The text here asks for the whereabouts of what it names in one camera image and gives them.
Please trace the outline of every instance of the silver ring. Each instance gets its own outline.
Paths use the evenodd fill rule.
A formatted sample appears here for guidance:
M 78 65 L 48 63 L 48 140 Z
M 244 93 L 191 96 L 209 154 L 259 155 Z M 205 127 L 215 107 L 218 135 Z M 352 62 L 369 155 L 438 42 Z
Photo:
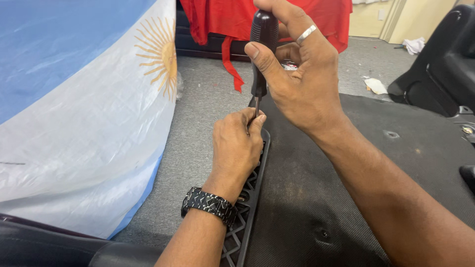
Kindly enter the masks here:
M 315 27 L 315 25 L 312 25 L 310 26 L 307 30 L 304 31 L 304 33 L 302 33 L 302 35 L 297 39 L 297 44 L 300 45 L 304 40 L 305 38 L 307 38 L 314 30 L 316 30 L 317 27 Z

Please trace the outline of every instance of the red cloth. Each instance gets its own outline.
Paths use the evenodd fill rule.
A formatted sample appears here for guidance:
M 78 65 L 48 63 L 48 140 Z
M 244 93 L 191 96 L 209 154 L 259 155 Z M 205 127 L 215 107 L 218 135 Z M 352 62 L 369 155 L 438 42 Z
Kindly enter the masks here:
M 289 0 L 313 19 L 328 41 L 343 52 L 348 47 L 352 0 Z M 229 60 L 233 40 L 248 41 L 257 8 L 252 0 L 180 0 L 190 21 L 191 36 L 206 45 L 210 32 L 227 35 L 221 47 L 223 65 L 234 76 L 234 87 L 241 92 L 244 84 Z

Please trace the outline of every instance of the screwdriver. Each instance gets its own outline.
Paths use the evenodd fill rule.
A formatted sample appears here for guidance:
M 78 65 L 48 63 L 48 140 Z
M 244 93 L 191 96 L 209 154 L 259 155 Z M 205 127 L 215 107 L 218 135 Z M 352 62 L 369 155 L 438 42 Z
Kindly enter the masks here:
M 258 10 L 254 14 L 251 27 L 251 41 L 259 42 L 276 53 L 277 41 L 279 40 L 279 21 L 271 12 Z M 256 118 L 259 116 L 259 102 L 262 97 L 267 95 L 267 81 L 261 71 L 252 64 L 254 72 L 254 82 L 252 83 L 251 93 L 256 102 Z

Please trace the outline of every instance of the plastic lattice panel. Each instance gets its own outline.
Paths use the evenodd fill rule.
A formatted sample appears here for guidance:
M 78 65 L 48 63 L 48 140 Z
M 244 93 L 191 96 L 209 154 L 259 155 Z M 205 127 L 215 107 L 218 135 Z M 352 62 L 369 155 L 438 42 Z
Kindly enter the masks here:
M 221 267 L 241 267 L 244 264 L 246 248 L 249 242 L 252 221 L 257 207 L 257 199 L 262 182 L 262 174 L 266 164 L 270 136 L 262 130 L 264 148 L 261 152 L 259 165 L 246 180 L 243 190 L 234 206 L 237 209 L 236 220 L 233 227 L 228 227 L 224 238 L 223 253 L 221 254 Z

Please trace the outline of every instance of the black wristwatch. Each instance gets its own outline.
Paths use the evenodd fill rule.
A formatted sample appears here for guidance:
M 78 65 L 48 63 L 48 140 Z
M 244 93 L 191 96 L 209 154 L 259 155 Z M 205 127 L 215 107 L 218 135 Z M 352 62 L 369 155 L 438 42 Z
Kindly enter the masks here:
M 186 194 L 181 207 L 181 217 L 184 218 L 189 208 L 207 211 L 220 217 L 224 224 L 233 226 L 236 218 L 236 208 L 226 199 L 217 195 L 201 191 L 199 187 L 192 187 Z

